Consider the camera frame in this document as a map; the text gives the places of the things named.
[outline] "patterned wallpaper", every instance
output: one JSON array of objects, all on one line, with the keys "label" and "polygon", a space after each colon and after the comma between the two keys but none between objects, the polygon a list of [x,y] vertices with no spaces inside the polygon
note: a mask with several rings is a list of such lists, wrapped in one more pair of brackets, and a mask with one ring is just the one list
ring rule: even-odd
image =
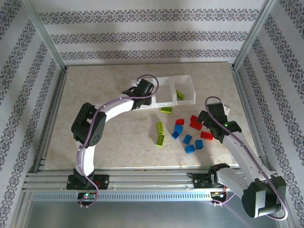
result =
[{"label": "patterned wallpaper", "polygon": [[229,61],[264,0],[33,0],[65,64]]},{"label": "patterned wallpaper", "polygon": [[304,0],[280,0],[239,69],[268,162],[304,227]]},{"label": "patterned wallpaper", "polygon": [[18,0],[0,0],[0,228],[33,165],[59,69]]}]

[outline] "lego brick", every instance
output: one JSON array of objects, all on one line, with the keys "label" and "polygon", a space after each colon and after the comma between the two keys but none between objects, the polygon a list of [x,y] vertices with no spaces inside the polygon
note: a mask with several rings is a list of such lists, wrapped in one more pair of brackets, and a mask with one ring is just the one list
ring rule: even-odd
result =
[{"label": "lego brick", "polygon": [[209,132],[201,132],[200,137],[202,139],[208,139],[208,140],[213,140],[213,135]]},{"label": "lego brick", "polygon": [[184,125],[185,124],[185,120],[184,119],[178,119],[176,122],[175,122],[175,125]]},{"label": "lego brick", "polygon": [[197,121],[197,120],[198,120],[197,116],[194,116],[194,115],[192,115],[191,118],[190,118],[191,122]]},{"label": "lego brick", "polygon": [[156,145],[159,147],[162,147],[164,138],[165,138],[165,136],[163,134],[159,134]]},{"label": "lego brick", "polygon": [[182,126],[181,125],[175,125],[174,131],[178,134],[182,133]]},{"label": "lego brick", "polygon": [[178,134],[177,132],[174,132],[171,136],[173,139],[177,139],[179,137],[180,134]]},{"label": "lego brick", "polygon": [[157,131],[158,131],[158,134],[163,134],[162,122],[157,122]]},{"label": "lego brick", "polygon": [[195,148],[193,145],[186,146],[185,148],[186,154],[195,152]]},{"label": "lego brick", "polygon": [[172,107],[161,108],[161,113],[172,113]]},{"label": "lego brick", "polygon": [[190,123],[190,127],[193,127],[199,131],[201,130],[202,126],[203,126],[202,124],[200,124],[196,121],[191,121],[191,123]]},{"label": "lego brick", "polygon": [[195,149],[199,150],[199,149],[203,149],[204,145],[203,145],[203,141],[201,139],[199,140],[195,140]]},{"label": "lego brick", "polygon": [[176,97],[178,100],[183,100],[185,98],[185,95],[180,91],[176,90]]},{"label": "lego brick", "polygon": [[184,138],[184,141],[182,141],[182,142],[183,142],[184,144],[189,145],[191,139],[192,139],[192,136],[187,134],[186,137]]}]

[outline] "damask pattern stripe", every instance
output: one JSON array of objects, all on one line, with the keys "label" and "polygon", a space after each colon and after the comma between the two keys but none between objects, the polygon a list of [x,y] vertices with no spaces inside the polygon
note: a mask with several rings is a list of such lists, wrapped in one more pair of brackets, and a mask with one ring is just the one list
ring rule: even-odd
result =
[{"label": "damask pattern stripe", "polygon": [[45,25],[149,21],[254,21],[258,9],[140,9],[39,13]]},{"label": "damask pattern stripe", "polygon": [[25,78],[24,84],[22,85],[20,94],[16,100],[16,104],[11,112],[11,116],[6,123],[6,128],[3,130],[3,136],[1,136],[0,141],[0,171],[2,170],[2,166],[5,162],[7,152],[10,150],[12,139],[15,137],[15,132],[19,126],[21,117],[28,103],[31,90],[33,89],[34,83],[47,52],[47,47],[42,42],[33,60],[32,66],[29,69],[28,75]]},{"label": "damask pattern stripe", "polygon": [[61,52],[63,60],[135,58],[232,58],[237,49],[128,50]]},{"label": "damask pattern stripe", "polygon": [[112,32],[51,35],[55,44],[165,42],[165,41],[244,41],[247,32],[236,31],[172,31]]},{"label": "damask pattern stripe", "polygon": [[16,163],[14,164],[13,172],[9,179],[7,190],[4,193],[3,196],[4,200],[1,202],[0,228],[5,228],[6,226],[6,220],[11,210],[12,201],[16,196],[16,191],[18,189],[18,185],[20,184],[20,177],[24,169],[24,164],[25,161],[27,160],[29,149],[31,147],[38,123],[40,121],[41,113],[43,111],[43,107],[47,99],[48,91],[50,89],[56,68],[57,68],[56,63],[54,60],[52,60],[47,70],[47,74],[44,83],[42,85],[42,88],[39,92],[39,96],[36,101],[36,105],[33,110],[31,120],[29,121],[28,128],[24,135],[24,140],[22,142],[22,146],[20,147],[20,151],[18,153],[18,158],[16,159]]},{"label": "damask pattern stripe", "polygon": [[291,195],[291,199],[294,202],[294,208],[298,212],[298,216],[300,217],[300,223],[304,226],[304,202],[303,196],[301,195],[301,190],[297,187],[297,181],[295,181],[295,175],[292,172],[292,167],[290,166],[289,160],[286,158],[285,149],[282,146],[281,138],[276,129],[276,125],[272,119],[272,115],[270,114],[268,104],[266,103],[265,97],[263,95],[262,89],[259,85],[256,73],[253,69],[253,66],[249,60],[249,57],[246,56],[243,65],[246,69],[249,81],[251,83],[251,87],[254,91],[256,101],[260,108],[260,112],[264,119],[264,123],[267,128],[267,132],[270,138],[270,142],[273,145],[274,152],[279,160],[279,166],[281,168],[281,172],[283,174],[283,178],[285,179],[288,187],[288,192]]},{"label": "damask pattern stripe", "polygon": [[3,67],[0,75],[0,105],[2,104],[5,94],[7,93],[12,79],[15,77],[17,69],[27,51],[29,44],[31,43],[36,29],[32,22],[28,20],[26,26],[24,27],[18,42],[13,48],[9,59],[6,61],[6,65]]},{"label": "damask pattern stripe", "polygon": [[290,20],[304,39],[304,6],[300,0],[279,0]]},{"label": "damask pattern stripe", "polygon": [[276,104],[281,112],[283,121],[286,123],[290,138],[293,140],[293,144],[296,147],[296,152],[302,165],[304,166],[304,136],[302,131],[299,129],[300,126],[294,117],[294,112],[291,110],[288,100],[284,94],[284,91],[280,85],[280,81],[276,77],[275,71],[272,69],[271,63],[265,53],[263,46],[259,39],[256,39],[252,45],[259,63],[266,76],[266,80],[269,83],[270,89],[276,100]]},{"label": "damask pattern stripe", "polygon": [[10,27],[11,22],[15,19],[21,9],[21,3],[18,0],[7,0],[3,3],[0,10],[0,40]]},{"label": "damask pattern stripe", "polygon": [[267,18],[264,28],[271,38],[271,41],[304,104],[304,71],[299,64],[299,61],[293,54],[287,40],[284,38],[283,33],[280,31],[271,15]]}]

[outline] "metal base plate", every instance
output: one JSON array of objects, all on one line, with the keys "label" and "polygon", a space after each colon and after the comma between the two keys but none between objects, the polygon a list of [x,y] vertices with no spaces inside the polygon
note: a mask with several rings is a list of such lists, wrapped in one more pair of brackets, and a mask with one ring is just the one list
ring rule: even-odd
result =
[{"label": "metal base plate", "polygon": [[[94,175],[93,182],[99,190],[107,190],[109,185],[109,175]],[[66,184],[67,190],[95,190],[94,186],[86,188],[74,175],[69,175]]]}]

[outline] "blue lego brick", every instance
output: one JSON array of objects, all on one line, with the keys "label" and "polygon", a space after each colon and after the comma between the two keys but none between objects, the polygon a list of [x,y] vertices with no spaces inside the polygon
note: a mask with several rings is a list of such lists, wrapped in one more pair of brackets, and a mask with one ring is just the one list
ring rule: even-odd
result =
[{"label": "blue lego brick", "polygon": [[195,141],[195,149],[196,150],[203,149],[203,147],[204,147],[204,145],[203,145],[203,141],[201,139]]},{"label": "blue lego brick", "polygon": [[178,134],[182,133],[182,126],[181,125],[175,125],[174,131]]},{"label": "blue lego brick", "polygon": [[177,139],[177,138],[179,137],[179,135],[180,135],[180,134],[178,134],[177,132],[174,132],[174,133],[172,134],[172,138],[173,138],[173,139]]},{"label": "blue lego brick", "polygon": [[195,152],[195,148],[193,145],[186,146],[185,148],[186,154]]},{"label": "blue lego brick", "polygon": [[192,136],[187,134],[186,137],[185,137],[185,139],[184,139],[184,141],[182,141],[182,142],[183,142],[184,144],[189,145],[191,139],[192,139]]}]

